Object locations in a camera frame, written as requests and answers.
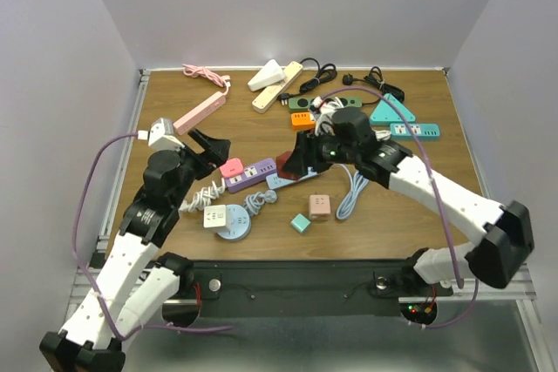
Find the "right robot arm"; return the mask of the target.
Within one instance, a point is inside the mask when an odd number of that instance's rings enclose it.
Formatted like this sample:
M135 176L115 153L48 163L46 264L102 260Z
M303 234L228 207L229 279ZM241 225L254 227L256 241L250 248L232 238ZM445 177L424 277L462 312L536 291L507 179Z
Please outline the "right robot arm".
M420 294L441 281L474 278L504 289L534 250L526 206L507 205L473 193L433 171L425 156L392 139L378 139L368 118L356 108L335 111L326 133L300 131L279 164L282 176L301 178L334 164L352 165L364 178L417 201L439 215L443 227L455 226L468 239L441 249L421 249L401 273L404 289Z

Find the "teal cube adapter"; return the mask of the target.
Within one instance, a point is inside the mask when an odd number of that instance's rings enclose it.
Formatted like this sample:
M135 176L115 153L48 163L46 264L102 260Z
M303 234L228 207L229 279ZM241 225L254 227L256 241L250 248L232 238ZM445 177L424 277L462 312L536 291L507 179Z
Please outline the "teal cube adapter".
M311 221L301 213L297 214L290 222L290 225L301 235L308 230Z

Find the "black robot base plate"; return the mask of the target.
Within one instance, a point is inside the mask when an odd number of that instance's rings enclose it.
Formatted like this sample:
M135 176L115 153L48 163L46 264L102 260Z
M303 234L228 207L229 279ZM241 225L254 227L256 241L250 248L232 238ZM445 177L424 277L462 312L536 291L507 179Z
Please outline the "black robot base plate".
M450 296L427 285L408 262L391 260L197 260L192 288L162 308L165 320L202 318L398 316L400 299Z

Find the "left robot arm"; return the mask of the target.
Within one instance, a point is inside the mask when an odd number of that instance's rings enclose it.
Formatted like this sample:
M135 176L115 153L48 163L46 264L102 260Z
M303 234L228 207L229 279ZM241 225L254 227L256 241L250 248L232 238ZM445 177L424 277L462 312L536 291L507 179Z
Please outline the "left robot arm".
M52 370L122 370L124 343L148 328L166 299L193 290L193 264L177 254L164 254L140 287L134 286L178 223L191 185L228 160L229 140L198 129L188 135L201 146L200 153L178 142L149 157L143 184L125 210L99 274L92 276L83 261L77 262L91 288L61 329L46 333L39 344Z

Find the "dark red cube socket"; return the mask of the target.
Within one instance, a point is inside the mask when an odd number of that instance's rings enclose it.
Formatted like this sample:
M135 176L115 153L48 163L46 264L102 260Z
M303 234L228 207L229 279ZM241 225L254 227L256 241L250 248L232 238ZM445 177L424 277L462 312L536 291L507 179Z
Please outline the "dark red cube socket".
M276 173L280 179L297 181L301 178L299 174L293 174L285 169L285 164L291 157L292 152L286 151L276 157Z

